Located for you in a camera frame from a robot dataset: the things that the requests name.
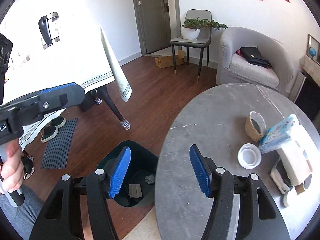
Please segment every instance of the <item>gray pants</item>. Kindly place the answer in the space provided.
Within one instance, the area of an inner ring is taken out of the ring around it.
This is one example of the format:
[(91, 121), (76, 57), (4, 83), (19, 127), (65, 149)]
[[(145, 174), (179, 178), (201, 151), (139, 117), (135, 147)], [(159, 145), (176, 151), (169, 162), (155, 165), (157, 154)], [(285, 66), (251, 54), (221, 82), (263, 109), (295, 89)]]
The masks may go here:
[(22, 184), (22, 190), (25, 196), (23, 205), (13, 207), (7, 197), (0, 194), (0, 208), (17, 233), (24, 240), (28, 240), (44, 202), (24, 184)]

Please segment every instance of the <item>gray marble tabletop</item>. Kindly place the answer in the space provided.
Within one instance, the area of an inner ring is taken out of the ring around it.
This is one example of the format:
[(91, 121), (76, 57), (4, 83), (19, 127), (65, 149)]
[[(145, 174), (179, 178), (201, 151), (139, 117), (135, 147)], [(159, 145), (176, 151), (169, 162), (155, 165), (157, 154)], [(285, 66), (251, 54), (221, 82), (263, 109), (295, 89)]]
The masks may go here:
[[(276, 151), (264, 154), (260, 165), (252, 170), (238, 163), (240, 147), (254, 143), (244, 131), (250, 111), (261, 113), (267, 128), (289, 114), (296, 114), (320, 149), (320, 136), (312, 122), (295, 104), (277, 92), (261, 86), (233, 83), (201, 93), (177, 116), (161, 150), (155, 206), (162, 240), (201, 239), (209, 218), (213, 199), (206, 198), (200, 191), (189, 160), (192, 144), (197, 144), (203, 156), (212, 158), (217, 166), (234, 175), (258, 174), (273, 196), (291, 239), (296, 239), (308, 224), (320, 203), (320, 188), (314, 179), (310, 188), (298, 196), (299, 201), (286, 208), (283, 195), (269, 175), (278, 159)], [(239, 195), (235, 195), (228, 239), (236, 236), (239, 199)]]

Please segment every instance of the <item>white wall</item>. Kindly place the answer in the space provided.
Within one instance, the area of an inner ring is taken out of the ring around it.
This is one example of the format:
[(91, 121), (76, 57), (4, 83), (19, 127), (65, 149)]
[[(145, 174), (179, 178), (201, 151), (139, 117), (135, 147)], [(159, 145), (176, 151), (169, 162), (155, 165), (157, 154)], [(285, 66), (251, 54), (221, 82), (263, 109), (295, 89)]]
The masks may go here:
[(41, 44), (38, 21), (54, 11), (60, 16), (73, 14), (100, 24), (119, 61), (140, 52), (133, 0), (16, 0), (0, 31), (14, 47)]
[[(306, 53), (308, 33), (320, 41), (320, 28), (303, 0), (179, 0), (181, 22), (189, 9), (204, 9), (228, 26), (261, 32), (281, 43), (296, 68)], [(213, 32), (210, 61), (218, 62), (220, 32)], [(190, 56), (199, 58), (199, 49)]]
[(170, 17), (170, 28), (171, 28), (171, 38), (177, 38), (180, 32), (177, 30), (177, 15), (176, 15), (176, 5), (174, 0), (168, 0), (169, 3), (169, 17)]

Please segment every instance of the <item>wooden floor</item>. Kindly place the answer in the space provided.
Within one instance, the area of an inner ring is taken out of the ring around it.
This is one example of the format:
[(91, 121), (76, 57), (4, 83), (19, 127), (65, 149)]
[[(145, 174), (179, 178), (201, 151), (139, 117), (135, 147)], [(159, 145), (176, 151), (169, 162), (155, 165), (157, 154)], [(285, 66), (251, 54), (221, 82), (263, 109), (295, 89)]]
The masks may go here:
[[(159, 69), (154, 57), (140, 57), (122, 66), (132, 87), (127, 103), (122, 101), (115, 82), (108, 84), (109, 95), (122, 115), (130, 122), (126, 131), (105, 103), (95, 105), (86, 113), (78, 107), (69, 108), (62, 116), (78, 117), (73, 134), (67, 168), (63, 170), (40, 169), (46, 144), (41, 135), (27, 145), (26, 151), (34, 156), (35, 173), (25, 183), (43, 200), (55, 183), (66, 173), (73, 178), (86, 176), (120, 142), (133, 140), (159, 156), (167, 132), (181, 109), (195, 96), (215, 86), (216, 70), (202, 68), (196, 82), (198, 66), (177, 66)], [(124, 208), (108, 200), (108, 206), (119, 238), (126, 236), (148, 213), (152, 205), (143, 208)], [(88, 227), (86, 208), (82, 208), (84, 227)]]

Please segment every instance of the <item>trash can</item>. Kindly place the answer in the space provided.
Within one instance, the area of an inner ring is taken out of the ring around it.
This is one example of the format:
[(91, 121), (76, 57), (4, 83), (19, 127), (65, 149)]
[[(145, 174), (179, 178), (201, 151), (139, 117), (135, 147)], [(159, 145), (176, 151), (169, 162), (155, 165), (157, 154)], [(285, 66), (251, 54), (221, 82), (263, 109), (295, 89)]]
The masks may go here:
[[(107, 161), (116, 159), (122, 148), (128, 146), (131, 150), (131, 161), (124, 177), (119, 193), (114, 200), (123, 207), (145, 206), (154, 201), (155, 184), (146, 183), (146, 176), (156, 175), (158, 157), (134, 141), (119, 143), (97, 166), (103, 168)], [(142, 197), (129, 197), (129, 184), (140, 184)]]

